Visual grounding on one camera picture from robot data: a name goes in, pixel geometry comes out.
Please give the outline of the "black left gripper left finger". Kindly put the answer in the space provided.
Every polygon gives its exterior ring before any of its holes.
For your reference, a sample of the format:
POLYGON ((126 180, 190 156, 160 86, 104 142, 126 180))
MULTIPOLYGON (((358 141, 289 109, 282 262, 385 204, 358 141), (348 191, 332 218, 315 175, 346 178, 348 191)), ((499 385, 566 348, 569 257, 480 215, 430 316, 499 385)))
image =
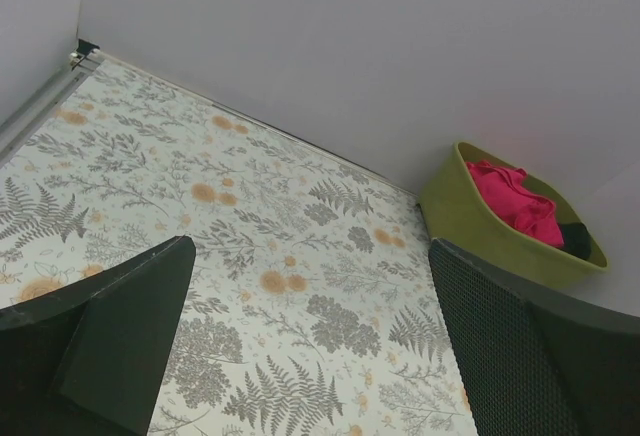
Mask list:
POLYGON ((173 237, 2 309, 2 434, 146 434, 195 257, 173 237))

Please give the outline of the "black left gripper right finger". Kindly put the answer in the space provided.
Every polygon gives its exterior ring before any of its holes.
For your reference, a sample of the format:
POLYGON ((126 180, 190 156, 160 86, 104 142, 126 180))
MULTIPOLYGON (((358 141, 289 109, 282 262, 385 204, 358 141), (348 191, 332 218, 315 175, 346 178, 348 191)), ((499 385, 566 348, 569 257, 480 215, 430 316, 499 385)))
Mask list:
POLYGON ((441 238, 428 257, 478 434, 638 434, 638 317, 531 282, 441 238))

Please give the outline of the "magenta t shirt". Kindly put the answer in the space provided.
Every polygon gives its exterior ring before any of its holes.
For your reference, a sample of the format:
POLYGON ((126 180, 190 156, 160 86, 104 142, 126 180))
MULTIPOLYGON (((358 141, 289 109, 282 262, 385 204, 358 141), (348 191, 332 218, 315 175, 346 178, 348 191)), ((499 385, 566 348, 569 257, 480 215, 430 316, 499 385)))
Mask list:
POLYGON ((523 169, 496 166, 486 160, 466 162, 466 167, 482 199, 499 219, 549 246, 564 246, 556 203, 524 187, 527 173, 523 169))

